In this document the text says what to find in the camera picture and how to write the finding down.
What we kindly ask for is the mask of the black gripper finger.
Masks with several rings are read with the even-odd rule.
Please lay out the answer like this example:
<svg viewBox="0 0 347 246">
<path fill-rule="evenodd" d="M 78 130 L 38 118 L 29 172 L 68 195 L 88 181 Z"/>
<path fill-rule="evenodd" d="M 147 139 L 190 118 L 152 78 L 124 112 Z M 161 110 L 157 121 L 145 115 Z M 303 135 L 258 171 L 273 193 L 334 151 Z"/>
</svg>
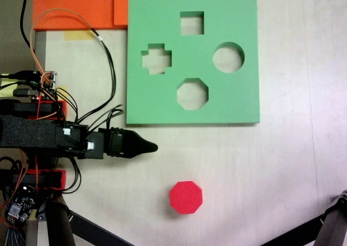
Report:
<svg viewBox="0 0 347 246">
<path fill-rule="evenodd" d="M 124 130 L 124 158 L 134 158 L 141 154 L 158 150 L 155 143 L 143 139 L 135 131 Z"/>
</svg>

